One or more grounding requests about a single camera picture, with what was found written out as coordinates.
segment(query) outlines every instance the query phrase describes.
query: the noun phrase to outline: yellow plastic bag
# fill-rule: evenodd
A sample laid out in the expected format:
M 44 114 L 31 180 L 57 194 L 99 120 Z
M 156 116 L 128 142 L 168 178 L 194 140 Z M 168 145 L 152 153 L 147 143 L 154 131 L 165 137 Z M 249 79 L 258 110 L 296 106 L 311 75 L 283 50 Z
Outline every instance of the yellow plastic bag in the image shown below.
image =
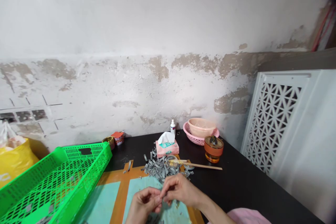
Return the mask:
M 15 148 L 10 148 L 6 146 L 4 138 L 7 138 L 8 135 L 13 134 L 14 132 L 12 129 L 9 129 L 8 132 L 2 133 L 2 148 L 0 148 L 0 188 L 39 161 L 30 149 L 28 139 L 14 135 L 11 139 L 15 139 L 20 145 Z

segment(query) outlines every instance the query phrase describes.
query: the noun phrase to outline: spray bottle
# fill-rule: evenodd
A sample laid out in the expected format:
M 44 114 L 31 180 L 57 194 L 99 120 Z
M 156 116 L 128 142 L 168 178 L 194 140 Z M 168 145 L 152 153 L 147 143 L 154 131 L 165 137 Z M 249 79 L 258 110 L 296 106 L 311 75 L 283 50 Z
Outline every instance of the spray bottle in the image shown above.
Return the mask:
M 175 132 L 176 132 L 175 127 L 176 127 L 176 125 L 174 123 L 174 120 L 172 120 L 171 125 L 170 125 L 170 132 L 174 133 L 174 135 L 175 135 Z

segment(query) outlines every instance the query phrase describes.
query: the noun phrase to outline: pink basket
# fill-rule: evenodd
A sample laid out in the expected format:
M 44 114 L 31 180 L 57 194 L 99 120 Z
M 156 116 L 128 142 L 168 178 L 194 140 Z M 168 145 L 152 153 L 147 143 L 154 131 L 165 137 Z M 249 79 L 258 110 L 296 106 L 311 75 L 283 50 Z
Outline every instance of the pink basket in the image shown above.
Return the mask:
M 191 142 L 193 142 L 194 144 L 197 144 L 197 145 L 204 145 L 204 138 L 198 138 L 196 136 L 193 136 L 190 134 L 190 129 L 189 129 L 189 123 L 188 122 L 185 122 L 183 124 L 183 130 L 184 132 L 187 134 L 187 137 L 189 138 L 189 140 Z M 215 128 L 213 130 L 213 133 L 212 133 L 215 137 L 219 137 L 219 130 L 217 128 Z

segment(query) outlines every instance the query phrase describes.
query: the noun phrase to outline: red box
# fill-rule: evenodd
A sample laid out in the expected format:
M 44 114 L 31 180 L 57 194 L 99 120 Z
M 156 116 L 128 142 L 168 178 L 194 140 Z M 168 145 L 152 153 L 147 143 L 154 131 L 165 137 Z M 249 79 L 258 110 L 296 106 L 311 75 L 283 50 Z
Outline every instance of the red box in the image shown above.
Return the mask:
M 123 132 L 114 132 L 111 137 L 114 137 L 114 140 L 117 145 L 121 145 L 124 142 L 124 133 Z

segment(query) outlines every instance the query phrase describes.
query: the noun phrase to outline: plastic bag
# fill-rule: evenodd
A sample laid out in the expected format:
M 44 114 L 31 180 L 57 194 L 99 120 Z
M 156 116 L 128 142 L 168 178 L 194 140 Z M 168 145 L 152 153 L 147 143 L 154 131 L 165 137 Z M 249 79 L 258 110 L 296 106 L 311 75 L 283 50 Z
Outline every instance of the plastic bag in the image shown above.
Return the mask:
M 28 139 L 16 135 L 8 122 L 0 124 L 0 188 L 38 162 Z

